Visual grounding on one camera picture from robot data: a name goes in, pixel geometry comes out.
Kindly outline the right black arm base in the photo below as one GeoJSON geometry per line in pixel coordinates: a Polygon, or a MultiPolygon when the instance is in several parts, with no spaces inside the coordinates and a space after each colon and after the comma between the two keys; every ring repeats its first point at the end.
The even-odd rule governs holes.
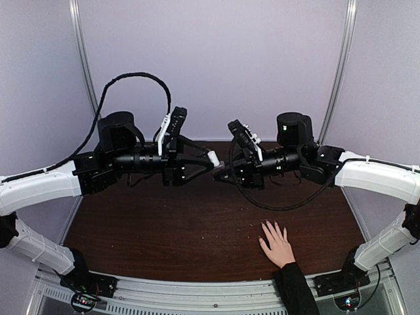
{"type": "Polygon", "coordinates": [[[358,289],[361,286],[371,283],[368,272],[363,271],[355,265],[357,248],[354,247],[348,252],[340,271],[323,274],[314,278],[314,285],[319,297],[358,289]]]}

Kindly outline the white nail polish cap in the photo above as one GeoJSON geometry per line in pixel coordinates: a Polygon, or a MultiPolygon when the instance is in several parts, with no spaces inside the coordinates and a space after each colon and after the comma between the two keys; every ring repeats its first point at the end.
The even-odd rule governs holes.
{"type": "Polygon", "coordinates": [[[220,161],[214,150],[208,151],[207,156],[214,167],[218,167],[220,165],[220,161]]]}

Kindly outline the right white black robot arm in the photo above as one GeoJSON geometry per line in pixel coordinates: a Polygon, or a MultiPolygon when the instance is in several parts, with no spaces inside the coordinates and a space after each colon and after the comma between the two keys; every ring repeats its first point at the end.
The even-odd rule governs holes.
{"type": "Polygon", "coordinates": [[[299,172],[302,179],[327,187],[359,188],[404,201],[404,210],[371,240],[352,249],[336,282],[351,289],[362,274],[407,244],[419,241],[419,167],[361,156],[343,148],[321,146],[313,137],[312,120],[297,112],[276,118],[279,147],[265,150],[260,139],[238,120],[228,124],[233,135],[226,163],[215,163],[214,178],[245,189],[264,189],[266,177],[299,172]]]}

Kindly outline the purple nail polish bottle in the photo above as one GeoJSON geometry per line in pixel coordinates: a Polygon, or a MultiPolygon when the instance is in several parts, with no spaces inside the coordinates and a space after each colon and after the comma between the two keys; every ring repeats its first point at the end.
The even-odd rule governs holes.
{"type": "Polygon", "coordinates": [[[225,171],[226,171],[226,165],[225,165],[224,161],[219,161],[219,165],[216,166],[211,171],[211,174],[212,174],[213,178],[216,180],[216,179],[219,179],[219,178],[223,177],[224,174],[225,174],[225,171]]]}

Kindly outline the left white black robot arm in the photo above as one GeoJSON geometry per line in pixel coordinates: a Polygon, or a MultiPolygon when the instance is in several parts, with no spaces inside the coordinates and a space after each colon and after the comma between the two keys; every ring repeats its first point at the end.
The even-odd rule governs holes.
{"type": "Polygon", "coordinates": [[[182,186],[220,165],[216,153],[180,133],[185,108],[164,117],[157,141],[147,144],[130,112],[114,112],[98,122],[99,143],[63,165],[1,177],[1,247],[67,276],[80,291],[90,290],[94,276],[83,255],[34,232],[16,211],[44,201],[96,194],[123,175],[160,174],[166,186],[182,186]]]}

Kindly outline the black sleeved forearm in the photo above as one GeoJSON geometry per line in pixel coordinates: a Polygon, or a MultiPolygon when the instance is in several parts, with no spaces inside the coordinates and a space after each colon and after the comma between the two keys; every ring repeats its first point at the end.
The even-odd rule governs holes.
{"type": "Polygon", "coordinates": [[[305,275],[296,262],[288,263],[275,272],[274,282],[288,314],[320,315],[305,275]]]}

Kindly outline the person's bare hand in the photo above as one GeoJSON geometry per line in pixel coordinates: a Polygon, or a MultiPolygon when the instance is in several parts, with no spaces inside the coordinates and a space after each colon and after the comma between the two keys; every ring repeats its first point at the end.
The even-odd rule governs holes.
{"type": "Polygon", "coordinates": [[[264,237],[259,236],[258,241],[266,257],[280,269],[295,263],[293,249],[287,239],[287,229],[281,230],[277,222],[272,224],[269,220],[262,222],[261,228],[264,237]]]}

